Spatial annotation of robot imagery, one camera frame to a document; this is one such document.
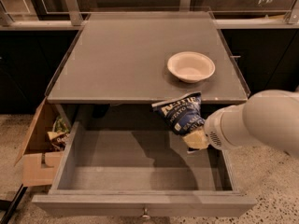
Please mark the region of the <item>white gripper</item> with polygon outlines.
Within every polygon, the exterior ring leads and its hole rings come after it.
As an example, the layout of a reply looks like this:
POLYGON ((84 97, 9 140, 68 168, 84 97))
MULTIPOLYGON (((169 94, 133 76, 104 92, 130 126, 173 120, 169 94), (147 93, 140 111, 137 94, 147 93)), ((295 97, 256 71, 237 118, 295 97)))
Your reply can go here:
POLYGON ((183 141, 194 149, 206 149, 209 144, 219 150, 242 147, 247 136, 242 118, 243 107, 230 105, 217 110, 206 119, 205 131, 198 129, 188 133, 182 137, 183 141))

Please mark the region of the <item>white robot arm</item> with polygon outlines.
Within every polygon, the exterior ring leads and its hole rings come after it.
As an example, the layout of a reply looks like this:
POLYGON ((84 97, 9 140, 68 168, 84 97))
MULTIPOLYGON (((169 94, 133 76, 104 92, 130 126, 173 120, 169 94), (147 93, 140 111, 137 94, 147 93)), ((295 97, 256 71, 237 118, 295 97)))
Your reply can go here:
POLYGON ((268 146, 299 158, 299 93, 258 92, 242 105, 217 110, 183 141, 199 150, 268 146))

